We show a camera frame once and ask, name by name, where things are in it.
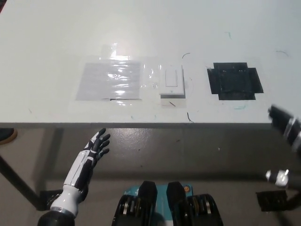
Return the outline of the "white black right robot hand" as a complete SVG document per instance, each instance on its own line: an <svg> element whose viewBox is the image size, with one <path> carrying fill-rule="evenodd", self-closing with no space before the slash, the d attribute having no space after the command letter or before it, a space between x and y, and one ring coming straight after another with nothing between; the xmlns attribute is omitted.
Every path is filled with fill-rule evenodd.
<svg viewBox="0 0 301 226"><path fill-rule="evenodd" d="M301 159L301 121L286 110L271 105L268 109L271 125L276 128L291 147L296 157ZM265 173L268 182L281 188L294 190L301 189L300 174L292 173L290 170L268 170Z"/></svg>

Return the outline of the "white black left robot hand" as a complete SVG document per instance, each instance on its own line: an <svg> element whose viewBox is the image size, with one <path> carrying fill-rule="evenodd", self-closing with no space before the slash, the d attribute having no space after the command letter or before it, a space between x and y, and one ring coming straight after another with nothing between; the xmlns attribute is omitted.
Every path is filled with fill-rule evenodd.
<svg viewBox="0 0 301 226"><path fill-rule="evenodd" d="M51 211L76 217L79 204L83 202L88 193L88 187L97 162L109 152L110 134L106 129L98 131L89 140L84 149L74 160L63 184L63 192L50 206Z"/></svg>

